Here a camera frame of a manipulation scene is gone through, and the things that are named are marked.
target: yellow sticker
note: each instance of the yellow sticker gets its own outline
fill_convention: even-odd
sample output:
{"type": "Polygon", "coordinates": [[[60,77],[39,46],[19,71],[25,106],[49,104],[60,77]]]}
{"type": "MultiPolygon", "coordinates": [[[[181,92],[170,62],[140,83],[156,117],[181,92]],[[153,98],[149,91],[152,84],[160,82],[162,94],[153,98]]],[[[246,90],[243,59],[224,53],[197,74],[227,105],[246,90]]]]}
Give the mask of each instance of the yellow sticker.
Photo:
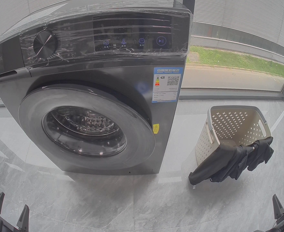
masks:
{"type": "Polygon", "coordinates": [[[159,132],[159,124],[153,125],[153,133],[157,134],[159,132]]]}

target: grass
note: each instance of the grass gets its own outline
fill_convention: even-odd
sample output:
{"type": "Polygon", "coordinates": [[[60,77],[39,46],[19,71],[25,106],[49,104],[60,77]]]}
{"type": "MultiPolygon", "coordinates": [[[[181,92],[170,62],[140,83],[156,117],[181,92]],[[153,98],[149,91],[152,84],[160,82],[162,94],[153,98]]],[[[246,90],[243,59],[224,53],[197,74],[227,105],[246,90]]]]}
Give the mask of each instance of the grass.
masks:
{"type": "Polygon", "coordinates": [[[270,60],[256,58],[251,55],[205,49],[202,46],[191,46],[190,51],[199,54],[200,64],[244,68],[284,77],[284,65],[270,60]]]}

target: washing machine door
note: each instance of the washing machine door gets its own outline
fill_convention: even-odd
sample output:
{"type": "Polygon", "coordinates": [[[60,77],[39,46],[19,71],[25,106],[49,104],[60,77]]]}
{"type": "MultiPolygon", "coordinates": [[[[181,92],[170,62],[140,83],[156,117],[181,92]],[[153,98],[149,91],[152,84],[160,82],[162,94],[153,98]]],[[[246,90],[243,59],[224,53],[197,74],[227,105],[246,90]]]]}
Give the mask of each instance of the washing machine door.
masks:
{"type": "Polygon", "coordinates": [[[101,90],[57,84],[29,93],[19,122],[49,157],[89,169],[112,170],[144,162],[155,148],[146,120],[101,90]]]}

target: plastic wrap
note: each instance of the plastic wrap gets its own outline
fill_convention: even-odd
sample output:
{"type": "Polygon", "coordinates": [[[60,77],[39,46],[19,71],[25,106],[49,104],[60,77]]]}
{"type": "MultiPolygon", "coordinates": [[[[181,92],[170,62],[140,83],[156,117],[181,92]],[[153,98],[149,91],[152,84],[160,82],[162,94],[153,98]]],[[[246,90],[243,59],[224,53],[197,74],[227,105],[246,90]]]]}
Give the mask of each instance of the plastic wrap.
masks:
{"type": "Polygon", "coordinates": [[[68,2],[24,18],[2,38],[20,35],[24,64],[31,69],[100,59],[102,55],[105,58],[107,55],[112,58],[186,56],[191,24],[191,12],[175,0],[118,1],[76,7],[68,2]],[[47,59],[38,58],[33,49],[41,31],[52,32],[57,38],[57,48],[47,59]]]}

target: marble floor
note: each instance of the marble floor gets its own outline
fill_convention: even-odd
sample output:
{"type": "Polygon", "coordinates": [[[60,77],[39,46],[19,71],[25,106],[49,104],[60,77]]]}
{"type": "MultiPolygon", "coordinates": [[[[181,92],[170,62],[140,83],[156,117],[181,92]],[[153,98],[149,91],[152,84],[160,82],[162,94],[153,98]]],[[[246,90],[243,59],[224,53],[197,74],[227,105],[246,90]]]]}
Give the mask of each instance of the marble floor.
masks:
{"type": "Polygon", "coordinates": [[[62,172],[0,108],[1,216],[16,225],[24,204],[29,231],[210,232],[270,229],[272,196],[284,207],[284,103],[282,101],[180,101],[159,174],[98,176],[62,172]],[[195,189],[194,146],[215,105],[253,105],[265,115],[274,141],[267,164],[222,183],[195,189]]]}

